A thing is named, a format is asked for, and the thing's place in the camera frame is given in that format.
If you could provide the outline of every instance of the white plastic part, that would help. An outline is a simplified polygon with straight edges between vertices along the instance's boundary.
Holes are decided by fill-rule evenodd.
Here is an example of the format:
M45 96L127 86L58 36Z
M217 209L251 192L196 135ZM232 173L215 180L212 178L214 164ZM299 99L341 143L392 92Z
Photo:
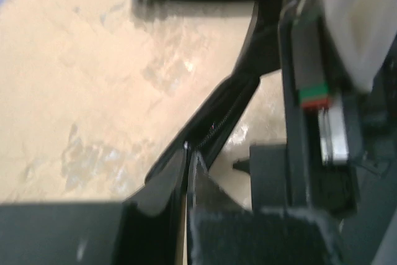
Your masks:
M349 159L342 96L336 94L328 110L318 112L320 147L323 164L346 164Z
M322 0L327 28L355 87L373 79L397 33L397 0Z

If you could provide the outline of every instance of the sandy ground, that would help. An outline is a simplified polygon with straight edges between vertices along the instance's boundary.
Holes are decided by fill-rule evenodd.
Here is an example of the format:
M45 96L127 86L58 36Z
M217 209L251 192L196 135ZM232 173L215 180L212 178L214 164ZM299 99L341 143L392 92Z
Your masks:
M252 4L7 0L0 7L0 200L122 199L239 54ZM285 138L280 74L260 89L213 177L244 205L231 163Z

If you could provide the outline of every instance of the black panel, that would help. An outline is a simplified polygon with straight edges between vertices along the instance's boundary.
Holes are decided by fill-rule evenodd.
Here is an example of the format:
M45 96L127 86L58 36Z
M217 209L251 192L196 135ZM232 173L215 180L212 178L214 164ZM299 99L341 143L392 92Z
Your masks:
M285 106L285 124L287 128L287 154L289 163L289 181L291 189L290 203L294 206L306 206L310 203L310 181L308 177L309 140L304 111L298 105L293 82L292 58L290 51L289 27L280 26L280 53Z
M121 203L2 205L0 264L113 262Z
M287 204L285 145L253 145L249 148L252 209Z
M366 172L360 191L359 212L344 220L342 230L351 265L370 264L385 235L397 208L397 163L382 178Z
M242 210L242 207L210 178L203 157L198 151L192 154L190 162L187 199L189 201L188 208Z
M325 83L323 58L316 20L303 20L291 30L293 70L296 89Z
M185 212L186 161L187 151L176 150L164 169L123 203L125 215L117 265L176 263Z

